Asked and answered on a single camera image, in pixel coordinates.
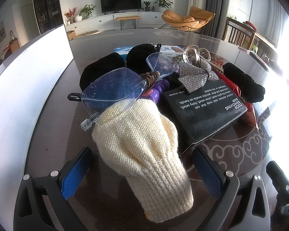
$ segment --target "cream knitted glove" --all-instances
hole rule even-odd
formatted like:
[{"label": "cream knitted glove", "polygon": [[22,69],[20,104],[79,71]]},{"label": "cream knitted glove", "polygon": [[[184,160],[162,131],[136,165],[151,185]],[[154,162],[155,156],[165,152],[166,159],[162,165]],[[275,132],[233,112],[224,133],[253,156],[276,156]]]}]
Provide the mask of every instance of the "cream knitted glove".
[{"label": "cream knitted glove", "polygon": [[190,181],[177,154],[177,131],[151,100],[127,100],[102,114],[92,137],[104,162],[126,177],[148,220],[162,222],[193,206]]}]

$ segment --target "dark glass cabinet door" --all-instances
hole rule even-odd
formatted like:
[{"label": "dark glass cabinet door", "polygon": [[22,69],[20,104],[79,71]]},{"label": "dark glass cabinet door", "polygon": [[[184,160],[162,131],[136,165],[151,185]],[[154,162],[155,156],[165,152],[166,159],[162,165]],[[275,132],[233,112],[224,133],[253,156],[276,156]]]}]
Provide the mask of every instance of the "dark glass cabinet door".
[{"label": "dark glass cabinet door", "polygon": [[59,0],[33,0],[41,34],[63,24]]}]

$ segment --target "purple plastic object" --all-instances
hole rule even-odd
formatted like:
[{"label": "purple plastic object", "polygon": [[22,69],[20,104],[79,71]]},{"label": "purple plastic object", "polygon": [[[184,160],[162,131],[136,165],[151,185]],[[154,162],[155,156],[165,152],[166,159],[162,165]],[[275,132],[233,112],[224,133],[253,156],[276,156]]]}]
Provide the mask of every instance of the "purple plastic object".
[{"label": "purple plastic object", "polygon": [[167,80],[160,80],[156,82],[151,89],[148,91],[145,91],[141,98],[143,99],[149,99],[154,101],[155,104],[157,104],[160,100],[160,95],[168,91],[170,89],[170,84]]}]

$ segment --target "red packet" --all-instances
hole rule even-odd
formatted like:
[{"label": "red packet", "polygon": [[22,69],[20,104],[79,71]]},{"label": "red packet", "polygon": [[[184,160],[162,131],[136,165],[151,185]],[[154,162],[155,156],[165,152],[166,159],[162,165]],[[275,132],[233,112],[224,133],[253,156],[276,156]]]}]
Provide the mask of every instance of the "red packet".
[{"label": "red packet", "polygon": [[221,80],[223,80],[227,84],[227,86],[237,95],[237,97],[241,96],[241,90],[237,85],[235,85],[231,80],[229,80],[223,74],[218,73],[217,75]]},{"label": "red packet", "polygon": [[259,130],[253,105],[249,102],[244,103],[244,105],[247,107],[247,112],[242,116],[242,120],[246,124],[255,126]]}]

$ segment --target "vase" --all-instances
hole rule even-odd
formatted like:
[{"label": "vase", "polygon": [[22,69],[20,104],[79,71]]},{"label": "vase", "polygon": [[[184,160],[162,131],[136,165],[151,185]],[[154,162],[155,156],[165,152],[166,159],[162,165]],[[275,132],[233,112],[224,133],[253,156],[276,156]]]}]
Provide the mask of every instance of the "vase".
[{"label": "vase", "polygon": [[159,10],[160,10],[160,12],[164,13],[165,10],[167,10],[167,8],[166,7],[159,7]]},{"label": "vase", "polygon": [[74,17],[75,22],[79,22],[82,20],[82,16],[81,15],[77,15]]}]

